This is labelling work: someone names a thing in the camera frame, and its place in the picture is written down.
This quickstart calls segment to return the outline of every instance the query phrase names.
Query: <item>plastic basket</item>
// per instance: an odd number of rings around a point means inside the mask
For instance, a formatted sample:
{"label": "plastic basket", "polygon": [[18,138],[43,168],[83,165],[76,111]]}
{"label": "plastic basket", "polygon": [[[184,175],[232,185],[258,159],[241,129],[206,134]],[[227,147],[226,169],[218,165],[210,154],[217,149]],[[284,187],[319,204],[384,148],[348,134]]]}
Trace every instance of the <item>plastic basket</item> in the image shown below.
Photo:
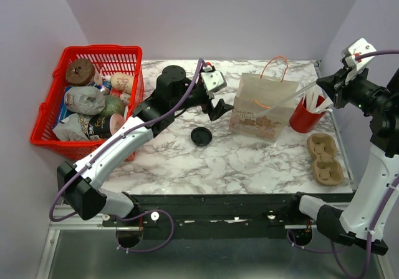
{"label": "plastic basket", "polygon": [[104,143],[101,141],[60,141],[52,131],[57,112],[64,100],[64,89],[68,86],[65,72],[70,63],[76,59],[89,59],[98,71],[104,75],[123,72],[135,76],[128,115],[143,100],[144,83],[142,74],[143,51],[138,46],[91,45],[71,46],[64,50],[57,68],[53,72],[54,81],[46,101],[39,107],[39,116],[31,134],[31,143],[46,147],[72,160],[79,160],[93,152]]}

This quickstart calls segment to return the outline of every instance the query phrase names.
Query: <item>table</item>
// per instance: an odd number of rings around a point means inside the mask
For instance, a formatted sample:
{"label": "table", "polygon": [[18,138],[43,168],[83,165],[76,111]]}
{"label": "table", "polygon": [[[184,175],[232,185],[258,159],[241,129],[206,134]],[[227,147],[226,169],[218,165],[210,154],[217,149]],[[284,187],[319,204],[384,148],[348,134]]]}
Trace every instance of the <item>table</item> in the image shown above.
{"label": "table", "polygon": [[[188,61],[143,61],[145,97],[155,88],[162,69],[178,65],[192,78],[196,67]],[[228,83],[217,93],[233,104],[241,74],[260,74],[267,61],[211,61]],[[280,77],[284,62],[267,68],[266,75]],[[304,87],[317,79],[314,62],[290,61],[285,80],[298,81]],[[137,150],[133,162],[125,162],[109,176],[103,188],[133,194],[252,194],[252,193],[352,193],[347,161],[332,116],[328,113],[308,134],[299,134],[287,126],[277,145],[228,132],[230,112],[215,122],[200,108],[192,108],[177,118],[158,137]],[[197,147],[190,139],[197,126],[207,127],[213,134],[206,147]],[[310,134],[332,135],[339,148],[336,159],[344,170],[344,182],[326,187],[315,181],[311,171],[312,158],[306,147]]]}

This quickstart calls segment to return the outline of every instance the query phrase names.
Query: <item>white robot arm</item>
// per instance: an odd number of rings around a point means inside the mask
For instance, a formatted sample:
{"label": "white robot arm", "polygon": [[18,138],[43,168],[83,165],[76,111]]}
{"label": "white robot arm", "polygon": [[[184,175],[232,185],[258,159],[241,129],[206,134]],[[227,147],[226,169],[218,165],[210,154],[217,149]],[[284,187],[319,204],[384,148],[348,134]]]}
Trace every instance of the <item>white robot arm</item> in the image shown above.
{"label": "white robot arm", "polygon": [[156,137],[175,120],[175,111],[201,106],[211,121],[233,109],[232,105],[219,100],[213,107],[214,93],[226,87],[220,71],[211,64],[199,60],[194,79],[186,78],[179,66],[168,66],[156,80],[156,89],[129,117],[123,127],[90,155],[74,165],[64,162],[57,169],[59,193],[50,209],[50,219],[57,198],[64,200],[88,220],[98,213],[120,218],[134,213],[135,199],[127,193],[115,193],[101,188],[109,174],[132,152]]}
{"label": "white robot arm", "polygon": [[370,156],[355,196],[342,211],[319,198],[302,195],[299,210],[313,218],[318,231],[333,242],[366,248],[369,239],[372,252],[385,254],[387,246],[382,241],[383,229],[398,198],[399,71],[387,88],[368,81],[365,67],[373,57],[367,56],[374,51],[365,39],[358,40],[343,51],[343,69],[317,80],[336,108],[349,102],[361,109],[365,116],[372,117]]}

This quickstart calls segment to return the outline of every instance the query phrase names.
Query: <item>blue package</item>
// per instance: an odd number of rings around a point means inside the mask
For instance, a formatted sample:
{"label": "blue package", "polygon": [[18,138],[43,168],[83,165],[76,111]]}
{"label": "blue package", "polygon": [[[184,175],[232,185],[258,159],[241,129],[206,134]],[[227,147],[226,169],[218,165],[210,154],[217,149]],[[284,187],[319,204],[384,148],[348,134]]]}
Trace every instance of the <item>blue package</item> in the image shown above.
{"label": "blue package", "polygon": [[96,86],[103,95],[109,95],[111,93],[111,83],[109,81],[103,81],[101,86]]}
{"label": "blue package", "polygon": [[[64,90],[64,95],[65,95],[65,93],[66,93],[67,91],[69,91],[70,88],[71,88],[71,87],[66,87],[66,88],[65,88],[65,90]],[[55,126],[57,126],[58,123],[59,123],[61,120],[64,120],[66,117],[68,117],[68,116],[71,115],[71,114],[72,114],[72,112],[71,112],[70,110],[68,110],[67,107],[66,107],[66,105],[65,105],[64,96],[63,96],[63,97],[62,97],[62,102],[61,102],[60,108],[59,108],[58,113],[57,113],[57,117],[55,118],[55,122],[54,122],[54,125],[53,125],[52,128],[54,128]]]}

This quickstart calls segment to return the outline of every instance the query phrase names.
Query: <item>red pen holder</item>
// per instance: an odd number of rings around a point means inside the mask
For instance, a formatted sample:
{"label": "red pen holder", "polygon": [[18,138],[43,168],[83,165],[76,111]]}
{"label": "red pen holder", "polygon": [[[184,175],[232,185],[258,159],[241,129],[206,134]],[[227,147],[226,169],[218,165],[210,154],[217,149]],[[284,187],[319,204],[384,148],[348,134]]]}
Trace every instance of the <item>red pen holder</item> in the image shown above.
{"label": "red pen holder", "polygon": [[[317,106],[319,106],[324,101],[323,96],[319,96],[317,99]],[[321,119],[321,117],[325,114],[322,112],[321,114],[313,114],[306,109],[306,101],[302,98],[291,118],[289,119],[289,125],[291,125],[292,129],[301,134],[306,134],[311,131]]]}

